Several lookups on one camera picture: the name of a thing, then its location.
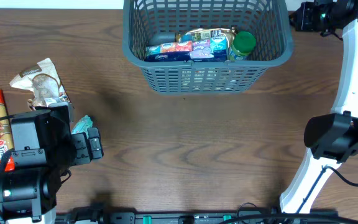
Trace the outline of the green lid jar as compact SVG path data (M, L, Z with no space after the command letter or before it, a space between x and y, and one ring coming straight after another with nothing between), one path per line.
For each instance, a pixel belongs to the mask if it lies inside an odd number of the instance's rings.
M256 39L250 32L238 32L229 48L229 60L246 60L255 46Z

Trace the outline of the gold foil food pouch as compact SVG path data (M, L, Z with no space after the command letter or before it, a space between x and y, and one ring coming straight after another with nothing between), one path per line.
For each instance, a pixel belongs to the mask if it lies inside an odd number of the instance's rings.
M183 34L176 34L175 41L176 42L186 42L192 41L196 42L199 40L210 39L212 37L226 36L227 34L236 35L237 29L235 27L232 28L198 28L193 29Z

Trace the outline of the blue tissue pack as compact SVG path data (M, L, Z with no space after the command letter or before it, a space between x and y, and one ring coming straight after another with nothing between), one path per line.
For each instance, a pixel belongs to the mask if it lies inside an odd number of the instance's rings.
M224 62L227 60L227 39L212 37L196 42L170 42L146 47L146 62Z

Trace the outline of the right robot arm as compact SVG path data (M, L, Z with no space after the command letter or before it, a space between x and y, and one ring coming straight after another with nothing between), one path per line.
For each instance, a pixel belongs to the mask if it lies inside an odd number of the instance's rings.
M358 154L358 0L303 2L289 16L297 31L336 35L344 55L339 87L326 115L311 118L304 132L306 152L289 187L280 196L283 213L309 213L331 174L353 187L338 168Z

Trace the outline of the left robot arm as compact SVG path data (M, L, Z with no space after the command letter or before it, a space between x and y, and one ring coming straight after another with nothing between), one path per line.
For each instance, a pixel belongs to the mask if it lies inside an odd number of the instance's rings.
M14 147L0 163L0 223L54 223L70 167L104 156L99 129L73 134L69 103L10 115Z

